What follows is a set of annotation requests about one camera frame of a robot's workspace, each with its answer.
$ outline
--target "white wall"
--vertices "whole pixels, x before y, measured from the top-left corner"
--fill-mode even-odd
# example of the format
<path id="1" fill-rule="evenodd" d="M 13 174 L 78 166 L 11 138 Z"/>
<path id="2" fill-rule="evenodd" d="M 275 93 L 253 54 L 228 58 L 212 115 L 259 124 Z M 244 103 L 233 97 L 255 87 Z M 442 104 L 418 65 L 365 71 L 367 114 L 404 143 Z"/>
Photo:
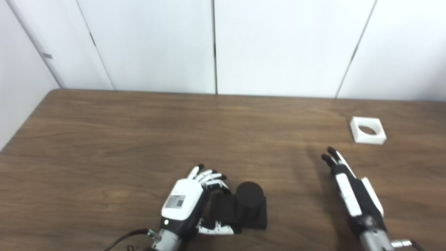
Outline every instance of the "white wall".
<path id="1" fill-rule="evenodd" d="M 117 90 L 215 93 L 212 0 L 79 0 Z"/>
<path id="2" fill-rule="evenodd" d="M 445 100 L 446 1 L 378 0 L 339 98 Z"/>
<path id="3" fill-rule="evenodd" d="M 219 94 L 335 97 L 374 0 L 215 0 Z"/>
<path id="4" fill-rule="evenodd" d="M 5 0 L 0 0 L 0 34 L 1 150 L 58 85 Z"/>
<path id="5" fill-rule="evenodd" d="M 63 87 L 112 90 L 76 0 L 8 0 Z"/>

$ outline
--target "white square holder with hole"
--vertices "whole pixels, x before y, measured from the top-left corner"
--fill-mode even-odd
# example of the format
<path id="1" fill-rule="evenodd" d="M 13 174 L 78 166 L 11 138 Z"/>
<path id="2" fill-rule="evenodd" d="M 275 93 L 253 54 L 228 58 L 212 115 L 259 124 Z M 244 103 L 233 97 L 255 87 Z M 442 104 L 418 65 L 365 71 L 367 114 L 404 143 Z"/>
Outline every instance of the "white square holder with hole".
<path id="1" fill-rule="evenodd" d="M 374 130 L 375 135 L 361 131 L 360 126 Z M 387 139 L 380 119 L 375 117 L 353 117 L 350 121 L 350 127 L 356 143 L 382 145 Z"/>

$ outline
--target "white robotic hand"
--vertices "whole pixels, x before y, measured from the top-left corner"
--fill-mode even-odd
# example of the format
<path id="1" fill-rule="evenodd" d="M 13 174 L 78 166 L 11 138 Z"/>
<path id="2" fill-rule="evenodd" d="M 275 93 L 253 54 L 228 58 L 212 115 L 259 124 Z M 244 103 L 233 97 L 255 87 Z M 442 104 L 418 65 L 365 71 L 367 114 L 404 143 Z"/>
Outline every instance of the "white robotic hand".
<path id="1" fill-rule="evenodd" d="M 237 234 L 241 229 L 215 220 L 202 218 L 211 192 L 231 193 L 222 181 L 221 173 L 207 170 L 198 173 L 204 165 L 195 166 L 186 179 L 174 185 L 161 210 L 160 232 L 155 236 L 151 250 L 176 251 L 181 243 L 198 232 L 201 234 Z"/>

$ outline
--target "silver metal part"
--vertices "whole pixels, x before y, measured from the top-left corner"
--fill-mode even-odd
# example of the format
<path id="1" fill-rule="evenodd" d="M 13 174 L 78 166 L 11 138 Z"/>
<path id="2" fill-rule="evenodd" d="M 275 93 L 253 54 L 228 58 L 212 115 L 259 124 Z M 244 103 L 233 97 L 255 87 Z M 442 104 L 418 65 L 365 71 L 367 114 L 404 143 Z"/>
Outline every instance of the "silver metal part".
<path id="1" fill-rule="evenodd" d="M 359 239 L 365 251 L 395 251 L 387 233 L 382 230 L 365 231 Z"/>
<path id="2" fill-rule="evenodd" d="M 177 251 L 181 246 L 181 242 L 181 238 L 178 235 L 161 229 L 160 233 L 154 238 L 151 248 L 159 251 Z"/>
<path id="3" fill-rule="evenodd" d="M 400 248 L 400 247 L 410 247 L 412 245 L 412 242 L 409 240 L 393 240 L 391 244 L 394 248 Z"/>

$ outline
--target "black square base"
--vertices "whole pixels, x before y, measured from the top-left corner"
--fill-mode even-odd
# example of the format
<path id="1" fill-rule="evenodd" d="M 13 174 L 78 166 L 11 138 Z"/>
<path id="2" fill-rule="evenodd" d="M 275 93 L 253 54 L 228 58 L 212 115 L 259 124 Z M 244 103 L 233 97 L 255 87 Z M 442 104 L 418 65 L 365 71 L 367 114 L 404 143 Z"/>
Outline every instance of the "black square base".
<path id="1" fill-rule="evenodd" d="M 254 221 L 244 222 L 239 220 L 235 208 L 236 198 L 234 194 L 215 194 L 211 200 L 211 218 L 242 228 L 266 229 L 266 197 L 260 205 L 259 217 Z"/>

